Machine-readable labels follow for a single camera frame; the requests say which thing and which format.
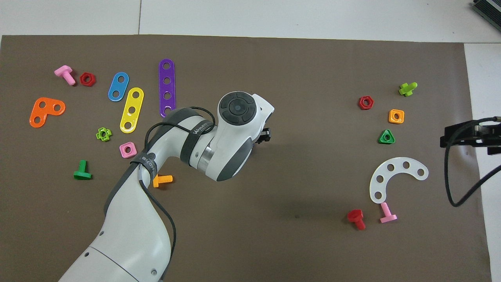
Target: black strap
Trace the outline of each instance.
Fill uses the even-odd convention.
[[[154,161],[154,159],[155,159],[155,154],[153,153],[147,154],[145,152],[140,152],[130,163],[142,164],[150,173],[150,179],[151,181],[153,181],[158,172],[156,162]]]
[[[202,120],[197,125],[195,125],[195,127],[188,133],[188,137],[184,141],[183,148],[181,149],[181,155],[179,156],[181,161],[190,166],[189,157],[191,156],[193,148],[195,148],[195,145],[200,139],[200,136],[202,136],[204,130],[211,125],[212,122],[206,119]]]

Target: yellow toy strip with holes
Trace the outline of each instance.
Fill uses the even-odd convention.
[[[136,129],[143,98],[144,92],[141,88],[134,87],[129,90],[122,114],[122,121],[120,122],[120,130],[123,133],[131,133]]]

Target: round control pad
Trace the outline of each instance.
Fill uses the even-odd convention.
[[[243,91],[226,94],[219,103],[219,113],[224,121],[233,125],[249,123],[256,115],[254,98]]]

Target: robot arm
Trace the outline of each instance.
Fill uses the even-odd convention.
[[[235,91],[219,102],[219,126],[202,134],[212,123],[191,108],[172,111],[148,148],[131,163],[105,205],[105,221],[90,246],[60,281],[157,282],[170,260],[167,230],[143,192],[169,157],[223,181],[239,172],[274,108],[257,94]]]

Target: pink nut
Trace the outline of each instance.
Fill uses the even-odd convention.
[[[120,145],[120,153],[124,159],[130,158],[137,154],[136,145],[132,142],[127,142],[125,144]]]
[[[383,209],[384,212],[384,217],[380,219],[381,223],[397,219],[396,215],[391,214],[390,208],[388,208],[388,204],[386,202],[381,203],[381,208]]]
[[[70,72],[72,72],[72,71],[73,70],[69,66],[64,65],[64,66],[60,67],[59,69],[55,70],[54,74],[59,76],[59,77],[63,77],[68,84],[75,85],[76,82],[70,74]]]

